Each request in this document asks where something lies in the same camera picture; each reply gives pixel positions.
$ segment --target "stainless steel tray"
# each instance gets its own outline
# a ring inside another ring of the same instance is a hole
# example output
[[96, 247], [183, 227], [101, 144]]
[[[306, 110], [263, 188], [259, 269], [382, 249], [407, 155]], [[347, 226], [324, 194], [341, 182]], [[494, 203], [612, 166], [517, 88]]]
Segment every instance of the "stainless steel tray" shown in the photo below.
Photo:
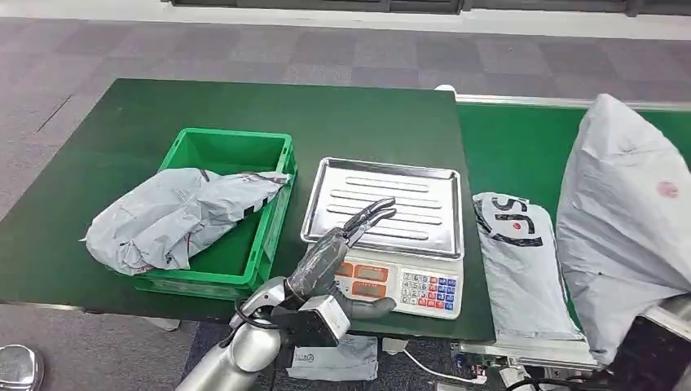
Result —
[[452, 169], [323, 158], [301, 237], [315, 242], [365, 206], [392, 196], [396, 215], [379, 222], [356, 247], [448, 261], [463, 257], [460, 175]]

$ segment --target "robotic arm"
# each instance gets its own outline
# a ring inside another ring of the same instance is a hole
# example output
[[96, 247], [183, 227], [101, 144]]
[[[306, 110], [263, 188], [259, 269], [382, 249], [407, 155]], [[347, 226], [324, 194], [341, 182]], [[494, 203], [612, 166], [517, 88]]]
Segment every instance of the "robotic arm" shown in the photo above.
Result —
[[368, 229], [396, 214], [394, 204], [389, 198], [367, 206], [311, 247], [292, 275], [269, 279], [242, 306], [236, 302], [231, 335], [201, 359], [177, 391], [249, 390], [281, 345], [335, 346], [350, 319], [379, 318], [393, 310], [396, 303], [389, 297], [373, 302], [346, 297], [334, 275]]

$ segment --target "black cable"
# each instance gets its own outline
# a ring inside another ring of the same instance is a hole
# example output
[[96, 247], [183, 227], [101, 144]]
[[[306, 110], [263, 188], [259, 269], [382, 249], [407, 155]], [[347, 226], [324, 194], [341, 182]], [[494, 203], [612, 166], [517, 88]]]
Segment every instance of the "black cable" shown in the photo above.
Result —
[[218, 343], [218, 346], [220, 346], [221, 348], [226, 348], [228, 345], [230, 345], [231, 341], [233, 340], [233, 337], [235, 336], [235, 333], [238, 331], [240, 326], [242, 326], [243, 324], [244, 324], [244, 322], [240, 323], [240, 325], [238, 327], [234, 328], [231, 331], [231, 334], [229, 336], [227, 336], [225, 340], [222, 340], [221, 342]]
[[280, 326], [277, 324], [273, 323], [259, 323], [256, 320], [250, 318], [249, 316], [245, 315], [242, 312], [242, 304], [239, 300], [235, 301], [235, 313], [242, 319], [244, 320], [245, 323], [251, 324], [252, 326], [255, 326], [257, 328], [265, 328], [269, 330], [278, 330], [280, 329]]
[[276, 360], [278, 358], [274, 358], [274, 361], [271, 362], [271, 377], [269, 377], [269, 391], [274, 390], [274, 384], [276, 383]]
[[534, 378], [525, 379], [517, 383], [511, 384], [506, 388], [506, 391], [513, 391], [518, 387], [528, 384], [552, 384], [560, 385], [562, 387], [567, 387], [572, 390], [590, 390], [590, 391], [611, 391], [611, 387], [604, 384], [588, 384], [588, 383], [577, 383], [575, 381], [557, 380], [557, 379], [546, 379], [546, 378]]

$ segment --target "plastic bag on floor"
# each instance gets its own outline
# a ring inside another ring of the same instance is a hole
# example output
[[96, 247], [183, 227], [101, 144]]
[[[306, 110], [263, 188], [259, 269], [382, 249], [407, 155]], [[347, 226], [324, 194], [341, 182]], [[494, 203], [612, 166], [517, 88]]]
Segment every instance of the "plastic bag on floor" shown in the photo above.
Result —
[[308, 380], [374, 380], [376, 360], [375, 336], [346, 334], [335, 348], [295, 348], [288, 375]]

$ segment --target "green plastic crate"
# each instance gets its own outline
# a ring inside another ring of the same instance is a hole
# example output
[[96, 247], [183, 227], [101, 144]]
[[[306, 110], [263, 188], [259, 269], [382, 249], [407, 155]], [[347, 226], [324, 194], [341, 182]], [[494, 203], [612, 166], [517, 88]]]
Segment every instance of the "green plastic crate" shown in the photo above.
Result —
[[[178, 134], [161, 169], [194, 167], [216, 174], [280, 171], [297, 174], [287, 134], [187, 128]], [[294, 179], [257, 213], [190, 259], [191, 270], [152, 270], [133, 277], [149, 292], [213, 299], [246, 297], [271, 272]]]

